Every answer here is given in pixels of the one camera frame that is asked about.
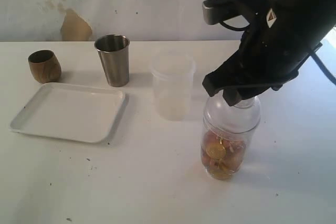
glass jar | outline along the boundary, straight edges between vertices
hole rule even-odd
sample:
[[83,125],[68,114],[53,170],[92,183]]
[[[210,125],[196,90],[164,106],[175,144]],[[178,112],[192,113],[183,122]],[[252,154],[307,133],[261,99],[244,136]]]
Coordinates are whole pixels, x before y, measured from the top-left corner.
[[260,115],[257,97],[231,107],[221,92],[208,98],[203,115],[201,159],[212,177],[227,179],[239,170]]

white plastic tray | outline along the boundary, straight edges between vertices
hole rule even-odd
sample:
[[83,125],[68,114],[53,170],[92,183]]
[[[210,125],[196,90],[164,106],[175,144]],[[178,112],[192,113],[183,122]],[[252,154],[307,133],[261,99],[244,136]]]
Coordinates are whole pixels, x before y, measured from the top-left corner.
[[10,123],[30,135],[98,143],[109,136],[125,100],[118,90],[43,84]]

wood grain cup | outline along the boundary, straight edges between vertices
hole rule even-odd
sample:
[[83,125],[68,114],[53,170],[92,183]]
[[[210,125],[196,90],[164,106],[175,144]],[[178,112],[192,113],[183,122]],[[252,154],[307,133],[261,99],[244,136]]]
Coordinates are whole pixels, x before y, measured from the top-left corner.
[[57,81],[62,73],[61,66],[50,50],[41,50],[28,57],[30,71],[40,83]]

metal tumbler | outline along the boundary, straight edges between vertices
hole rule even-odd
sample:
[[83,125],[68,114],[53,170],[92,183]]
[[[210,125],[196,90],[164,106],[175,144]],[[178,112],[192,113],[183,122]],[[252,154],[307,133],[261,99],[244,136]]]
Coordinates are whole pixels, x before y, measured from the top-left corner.
[[122,87],[129,82],[129,44],[127,37],[115,34],[103,36],[95,42],[107,82],[113,87]]

tabletop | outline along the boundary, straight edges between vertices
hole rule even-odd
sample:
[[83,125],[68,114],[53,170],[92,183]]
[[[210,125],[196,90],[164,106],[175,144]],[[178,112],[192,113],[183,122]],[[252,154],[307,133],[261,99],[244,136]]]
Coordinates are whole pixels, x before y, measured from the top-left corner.
[[[318,55],[335,74],[336,51],[323,43]],[[8,126],[40,87],[27,61],[36,50],[55,52],[60,82],[113,89],[93,42],[0,43],[0,222],[333,223],[336,87],[311,59],[296,79],[259,96],[261,123],[232,179],[215,180],[202,167],[202,80],[238,45],[131,42],[130,82],[117,88],[127,94],[118,127],[112,139],[85,144]],[[171,48],[197,65],[192,110],[182,122],[160,118],[153,105],[149,62]]]

